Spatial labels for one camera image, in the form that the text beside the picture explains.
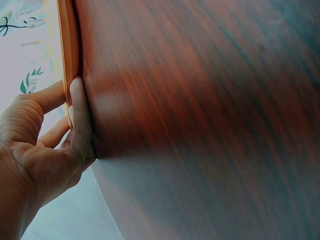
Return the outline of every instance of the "wooden object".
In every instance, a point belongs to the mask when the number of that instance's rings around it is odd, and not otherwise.
[[[320,2],[76,0],[93,166],[128,240],[320,238]]]

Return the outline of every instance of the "fingernail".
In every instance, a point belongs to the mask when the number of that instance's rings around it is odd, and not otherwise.
[[[71,122],[72,124],[74,124],[74,106],[70,106],[68,109],[68,112],[69,112]]]

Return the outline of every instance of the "knuckle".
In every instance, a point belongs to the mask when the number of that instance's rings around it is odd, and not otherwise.
[[[15,102],[19,102],[19,101],[22,101],[22,100],[25,100],[26,99],[26,95],[25,94],[19,94],[18,96],[15,97],[14,101]]]

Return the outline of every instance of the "finger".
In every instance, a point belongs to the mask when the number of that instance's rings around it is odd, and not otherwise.
[[[59,120],[47,133],[39,137],[37,147],[54,149],[69,130],[68,117]]]
[[[46,114],[65,103],[64,83],[61,80],[42,91],[26,94],[25,98],[37,102]]]
[[[82,171],[84,172],[88,167],[90,167],[95,162],[96,159],[97,158],[96,158],[96,153],[95,153],[94,147],[91,145],[90,149],[88,151],[88,154],[86,156]]]
[[[71,129],[68,136],[66,136],[65,140],[63,141],[63,143],[60,146],[60,149],[63,150],[64,148],[70,147],[71,145],[71,140],[74,137],[74,130]]]
[[[73,105],[71,110],[73,110],[74,129],[71,147],[81,154],[83,163],[85,163],[93,133],[85,88],[81,78],[73,80],[70,86],[70,93]]]

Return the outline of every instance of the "skin wrinkle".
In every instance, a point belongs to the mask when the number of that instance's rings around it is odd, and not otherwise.
[[[11,151],[11,148],[8,146],[8,143],[4,140],[0,140],[0,150],[3,151],[3,154],[4,156],[7,156],[7,157],[4,157],[4,158],[0,158],[1,159],[14,159],[14,163],[16,164],[17,166],[17,169],[19,171],[21,171],[20,173],[18,174],[15,174],[13,171],[11,171],[10,169],[12,167],[10,167],[8,165],[8,161],[5,161],[3,160],[2,162],[5,163],[7,165],[7,168],[8,168],[8,172],[14,176],[14,178],[12,179],[16,179],[17,182],[19,183],[19,185],[21,186],[21,188],[24,190],[25,192],[25,195],[28,196],[28,204],[31,206],[31,196],[28,194],[28,193],[34,193],[34,195],[36,196],[37,195],[37,189],[36,189],[36,183],[33,181],[32,177],[29,175],[28,171],[25,169],[25,167],[17,160],[15,160],[15,158],[13,157],[13,152]],[[27,174],[28,178],[31,180],[27,180],[25,178],[25,174]]]

